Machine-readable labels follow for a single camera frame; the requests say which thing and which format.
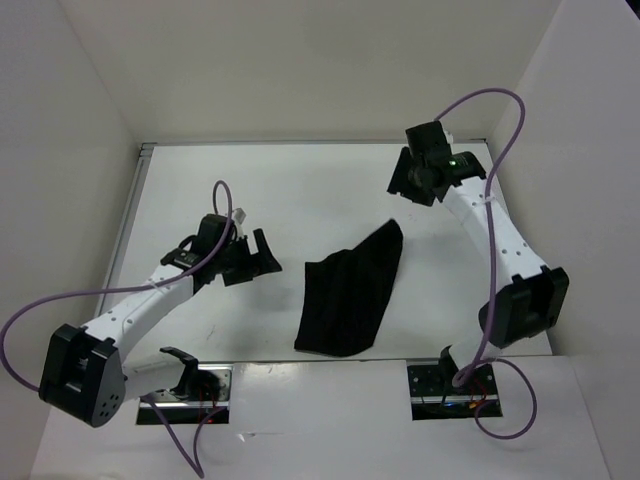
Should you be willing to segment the black skirt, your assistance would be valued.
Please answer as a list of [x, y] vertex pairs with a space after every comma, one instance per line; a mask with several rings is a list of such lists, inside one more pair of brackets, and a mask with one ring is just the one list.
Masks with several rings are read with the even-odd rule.
[[375, 343], [394, 289], [404, 235], [390, 219], [352, 249], [304, 267], [304, 298], [294, 349], [350, 357]]

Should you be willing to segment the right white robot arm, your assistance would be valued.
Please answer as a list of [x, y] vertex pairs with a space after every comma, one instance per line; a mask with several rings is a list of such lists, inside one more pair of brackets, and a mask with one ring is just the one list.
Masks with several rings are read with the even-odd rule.
[[490, 268], [490, 298], [479, 309], [476, 326], [440, 356], [438, 380], [450, 393], [470, 385], [482, 363], [553, 328], [569, 287], [566, 271], [549, 267], [525, 241], [486, 177], [470, 152], [454, 154], [443, 148], [424, 156], [404, 147], [387, 188], [420, 205], [444, 205]]

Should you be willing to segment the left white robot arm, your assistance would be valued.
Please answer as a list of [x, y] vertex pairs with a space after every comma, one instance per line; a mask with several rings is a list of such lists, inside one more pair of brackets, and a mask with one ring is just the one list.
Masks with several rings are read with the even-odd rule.
[[49, 342], [39, 398], [98, 428], [129, 400], [162, 390], [184, 400], [211, 387], [198, 359], [176, 347], [164, 346], [138, 362], [127, 357], [164, 317], [215, 278], [232, 286], [281, 271], [264, 232], [253, 235], [255, 252], [235, 230], [190, 235], [161, 259], [143, 291], [80, 327], [59, 327]]

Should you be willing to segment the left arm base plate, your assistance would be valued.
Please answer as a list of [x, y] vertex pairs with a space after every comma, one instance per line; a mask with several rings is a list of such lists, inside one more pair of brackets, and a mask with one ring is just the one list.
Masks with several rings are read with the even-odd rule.
[[229, 423], [233, 365], [205, 363], [199, 366], [195, 386], [187, 393], [158, 390], [149, 395], [171, 425]]

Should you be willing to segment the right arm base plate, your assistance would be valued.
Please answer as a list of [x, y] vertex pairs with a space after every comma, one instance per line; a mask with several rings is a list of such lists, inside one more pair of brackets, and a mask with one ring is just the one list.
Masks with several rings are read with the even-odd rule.
[[502, 417], [493, 368], [485, 365], [464, 387], [454, 389], [436, 361], [406, 365], [413, 421]]

